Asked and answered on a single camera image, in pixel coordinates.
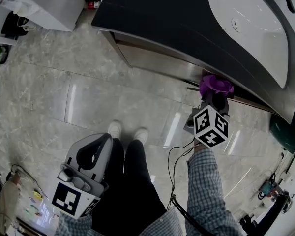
purple cloth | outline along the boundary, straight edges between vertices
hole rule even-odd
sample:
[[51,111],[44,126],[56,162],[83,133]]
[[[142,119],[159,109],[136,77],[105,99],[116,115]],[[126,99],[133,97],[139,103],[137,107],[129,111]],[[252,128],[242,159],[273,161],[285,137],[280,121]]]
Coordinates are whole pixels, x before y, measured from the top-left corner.
[[204,76],[200,82],[200,94],[203,96],[208,90],[214,90],[215,93],[222,92],[224,96],[234,92],[234,87],[227,80],[217,79],[215,75]]

plaid shirt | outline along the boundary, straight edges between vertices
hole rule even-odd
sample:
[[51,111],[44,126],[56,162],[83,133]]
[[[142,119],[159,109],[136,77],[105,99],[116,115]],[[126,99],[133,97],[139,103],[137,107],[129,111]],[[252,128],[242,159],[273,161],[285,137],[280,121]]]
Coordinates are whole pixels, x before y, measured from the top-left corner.
[[[213,152],[203,149],[187,162],[189,173],[189,198],[187,212],[207,231],[216,236],[240,236],[232,214],[225,209],[222,184]],[[91,229],[92,217],[75,220],[62,214],[57,236],[102,236]],[[188,236],[200,233],[185,222]],[[181,236],[182,229],[175,211],[170,208],[140,234],[141,236]]]

white shoe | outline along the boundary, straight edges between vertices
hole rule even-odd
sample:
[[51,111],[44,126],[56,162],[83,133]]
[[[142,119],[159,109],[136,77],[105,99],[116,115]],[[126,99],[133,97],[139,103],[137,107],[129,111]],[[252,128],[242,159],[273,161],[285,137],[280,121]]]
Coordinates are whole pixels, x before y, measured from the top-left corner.
[[147,142],[148,130],[146,128],[139,128],[135,133],[133,140],[139,140],[143,145]]
[[108,127],[108,134],[112,136],[112,138],[120,139],[121,136],[121,123],[119,121],[114,120],[110,123]]

black and white sign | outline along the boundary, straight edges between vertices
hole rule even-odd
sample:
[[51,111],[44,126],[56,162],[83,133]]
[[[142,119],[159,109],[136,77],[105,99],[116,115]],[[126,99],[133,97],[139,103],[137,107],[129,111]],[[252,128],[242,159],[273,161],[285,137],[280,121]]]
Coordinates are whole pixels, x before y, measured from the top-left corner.
[[71,189],[62,183],[58,183],[52,204],[74,216],[78,207],[80,196],[80,192]]
[[201,114],[195,117],[196,134],[210,126],[208,109],[205,109]]
[[227,137],[228,123],[218,112],[216,112],[215,127],[217,130],[219,130],[223,135]]
[[201,135],[199,137],[199,139],[205,144],[208,145],[209,147],[213,147],[216,146],[220,143],[222,143],[223,141],[225,141],[225,139],[223,137],[221,137],[217,132],[215,132],[214,130],[210,130],[207,133],[205,133],[204,135]]
[[81,217],[87,216],[93,210],[93,208],[95,207],[95,205],[97,204],[98,201],[99,200],[94,199],[92,201],[92,203],[90,203],[90,205],[88,206],[88,208],[85,210],[85,212],[81,215]]

black countertop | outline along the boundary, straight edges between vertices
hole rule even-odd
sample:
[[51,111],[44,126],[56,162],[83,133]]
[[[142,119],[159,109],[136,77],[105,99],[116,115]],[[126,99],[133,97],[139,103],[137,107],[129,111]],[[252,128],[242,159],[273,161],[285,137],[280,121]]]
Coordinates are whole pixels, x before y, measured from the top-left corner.
[[285,88],[224,32],[208,0],[103,0],[92,25],[138,36],[190,55],[291,121],[295,109],[295,33],[275,2],[266,2],[288,37],[289,71]]

